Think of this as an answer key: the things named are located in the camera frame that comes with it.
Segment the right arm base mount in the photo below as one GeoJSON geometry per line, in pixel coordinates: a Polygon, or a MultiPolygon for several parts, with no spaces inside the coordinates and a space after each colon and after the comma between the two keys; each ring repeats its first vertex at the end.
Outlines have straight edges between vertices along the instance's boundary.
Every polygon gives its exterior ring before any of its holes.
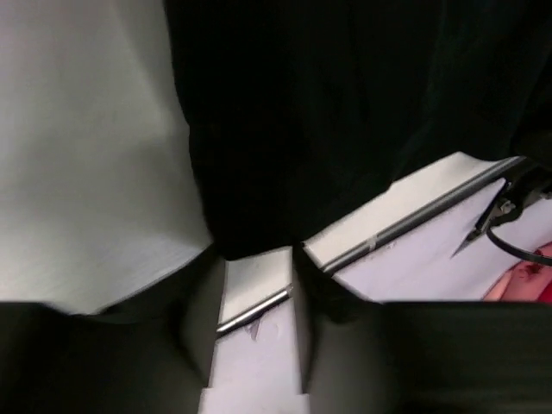
{"type": "Polygon", "coordinates": [[[484,236],[495,247],[521,261],[550,267],[550,256],[518,248],[498,237],[494,230],[517,221],[531,205],[551,199],[551,167],[540,166],[531,160],[522,160],[510,170],[510,173],[511,176],[506,179],[504,186],[452,256],[456,256],[484,236]]]}

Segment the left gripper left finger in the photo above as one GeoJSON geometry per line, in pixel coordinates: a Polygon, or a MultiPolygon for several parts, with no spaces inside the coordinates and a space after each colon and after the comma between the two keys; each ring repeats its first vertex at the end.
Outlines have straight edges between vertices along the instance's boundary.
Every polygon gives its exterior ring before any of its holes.
{"type": "Polygon", "coordinates": [[[224,286],[224,259],[207,248],[96,315],[2,303],[2,412],[197,412],[224,286]]]}

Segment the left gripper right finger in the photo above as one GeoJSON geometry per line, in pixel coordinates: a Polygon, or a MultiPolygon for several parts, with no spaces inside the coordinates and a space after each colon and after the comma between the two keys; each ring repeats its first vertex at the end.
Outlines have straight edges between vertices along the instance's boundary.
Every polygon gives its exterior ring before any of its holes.
{"type": "Polygon", "coordinates": [[[546,304],[377,303],[292,250],[301,387],[314,413],[548,413],[546,304]]]}

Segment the black t-shirt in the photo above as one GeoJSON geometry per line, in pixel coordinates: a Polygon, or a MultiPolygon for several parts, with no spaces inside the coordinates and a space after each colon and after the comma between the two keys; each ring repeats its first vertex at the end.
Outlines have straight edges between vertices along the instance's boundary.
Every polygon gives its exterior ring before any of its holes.
{"type": "Polygon", "coordinates": [[[167,1],[214,245],[305,241],[454,153],[551,129],[548,1],[167,1]]]}

